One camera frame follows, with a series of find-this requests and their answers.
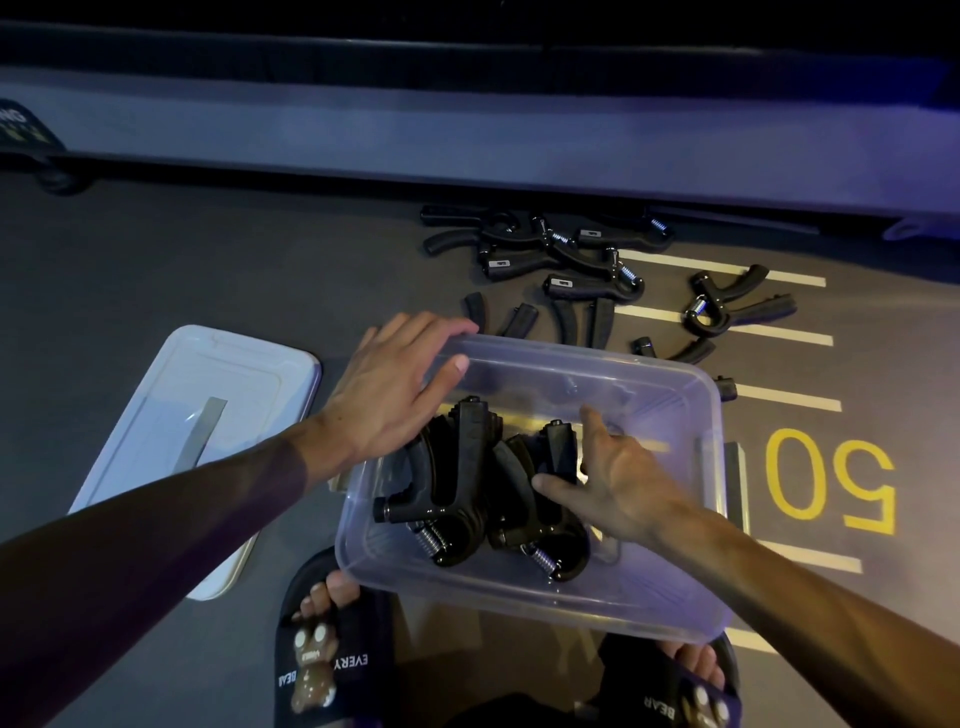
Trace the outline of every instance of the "forearm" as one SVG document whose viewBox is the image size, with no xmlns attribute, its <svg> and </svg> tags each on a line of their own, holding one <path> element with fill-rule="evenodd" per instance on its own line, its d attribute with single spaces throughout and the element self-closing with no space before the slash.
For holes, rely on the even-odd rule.
<svg viewBox="0 0 960 728">
<path fill-rule="evenodd" d="M 678 513 L 658 550 L 723 599 L 851 725 L 955 725 L 960 647 L 761 546 Z"/>
<path fill-rule="evenodd" d="M 5 721 L 55 715 L 250 536 L 348 464 L 335 433 L 317 447 L 317 427 L 297 425 L 0 546 Z"/>
</svg>

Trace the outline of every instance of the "clear plastic container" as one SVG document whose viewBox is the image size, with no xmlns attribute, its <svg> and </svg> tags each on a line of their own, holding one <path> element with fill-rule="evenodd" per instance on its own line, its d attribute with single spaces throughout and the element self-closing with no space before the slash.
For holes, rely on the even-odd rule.
<svg viewBox="0 0 960 728">
<path fill-rule="evenodd" d="M 695 367 L 558 344 L 495 336 L 451 340 L 434 368 L 455 353 L 470 367 L 447 403 L 479 395 L 505 430 L 533 431 L 553 419 L 579 423 L 584 402 L 608 426 L 651 449 L 707 508 L 726 515 L 720 398 Z M 390 592 L 531 619 L 622 634 L 700 643 L 719 635 L 730 610 L 716 596 L 636 544 L 591 535 L 587 568 L 562 584 L 526 556 L 484 543 L 463 564 L 441 569 L 402 524 L 375 523 L 373 499 L 405 488 L 404 452 L 353 469 L 337 532 L 337 561 L 361 584 Z"/>
</svg>

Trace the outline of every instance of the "container lid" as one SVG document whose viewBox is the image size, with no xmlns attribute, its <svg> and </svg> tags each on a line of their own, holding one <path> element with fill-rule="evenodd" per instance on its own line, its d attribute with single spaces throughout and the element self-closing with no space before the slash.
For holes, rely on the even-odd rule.
<svg viewBox="0 0 960 728">
<path fill-rule="evenodd" d="M 321 371 L 307 352 L 216 328 L 178 328 L 137 386 L 69 512 L 278 434 L 303 418 Z M 189 598 L 225 592 L 252 544 L 253 538 Z"/>
</svg>

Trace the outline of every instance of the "yellow painted number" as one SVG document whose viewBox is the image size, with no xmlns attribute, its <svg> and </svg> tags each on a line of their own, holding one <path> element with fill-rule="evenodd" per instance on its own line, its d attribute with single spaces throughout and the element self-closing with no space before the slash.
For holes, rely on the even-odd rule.
<svg viewBox="0 0 960 728">
<path fill-rule="evenodd" d="M 810 466 L 813 469 L 813 498 L 805 508 L 798 508 L 790 503 L 780 486 L 780 445 L 785 440 L 798 441 L 806 448 L 806 452 L 810 456 Z M 891 485 L 881 485 L 875 490 L 868 490 L 853 482 L 850 472 L 847 470 L 847 460 L 852 452 L 859 450 L 869 452 L 883 470 L 892 471 L 894 469 L 894 464 L 890 462 L 887 453 L 873 443 L 863 440 L 847 440 L 840 444 L 833 454 L 833 471 L 840 485 L 855 498 L 868 502 L 880 502 L 879 520 L 845 514 L 843 523 L 847 528 L 859 528 L 863 531 L 893 536 L 896 527 L 897 491 Z M 800 521 L 813 521 L 824 512 L 824 508 L 827 506 L 827 469 L 824 467 L 824 457 L 820 454 L 817 444 L 813 442 L 813 438 L 798 429 L 784 427 L 777 430 L 767 441 L 766 465 L 767 486 L 770 488 L 770 495 L 783 513 Z"/>
<path fill-rule="evenodd" d="M 784 440 L 797 440 L 806 448 L 813 468 L 813 498 L 806 508 L 798 508 L 783 495 L 780 486 L 780 445 Z M 827 469 L 824 458 L 813 439 L 798 429 L 784 427 L 774 432 L 767 441 L 767 486 L 774 502 L 787 516 L 801 521 L 812 521 L 824 512 L 827 505 Z"/>
<path fill-rule="evenodd" d="M 861 488 L 853 482 L 850 474 L 847 472 L 847 458 L 851 452 L 863 450 L 869 452 L 879 466 L 885 471 L 892 471 L 894 464 L 890 462 L 890 457 L 886 452 L 878 448 L 873 443 L 867 443 L 863 440 L 848 440 L 841 443 L 833 454 L 833 469 L 837 473 L 837 480 L 849 494 L 858 497 L 861 500 L 879 500 L 880 501 L 880 520 L 862 519 L 858 516 L 844 516 L 843 523 L 848 528 L 860 528 L 864 531 L 873 531 L 874 533 L 885 533 L 888 536 L 894 535 L 895 513 L 897 492 L 891 485 L 881 485 L 873 491 Z"/>
</svg>

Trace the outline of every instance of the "left hand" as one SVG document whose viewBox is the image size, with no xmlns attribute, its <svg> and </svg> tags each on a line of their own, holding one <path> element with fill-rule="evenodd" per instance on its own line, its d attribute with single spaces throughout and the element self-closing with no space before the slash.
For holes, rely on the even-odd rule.
<svg viewBox="0 0 960 728">
<path fill-rule="evenodd" d="M 476 333 L 469 319 L 434 313 L 398 313 L 369 328 L 319 418 L 346 438 L 351 459 L 362 462 L 417 436 L 467 371 L 463 354 L 451 357 L 424 388 L 423 377 L 446 340 Z"/>
</svg>

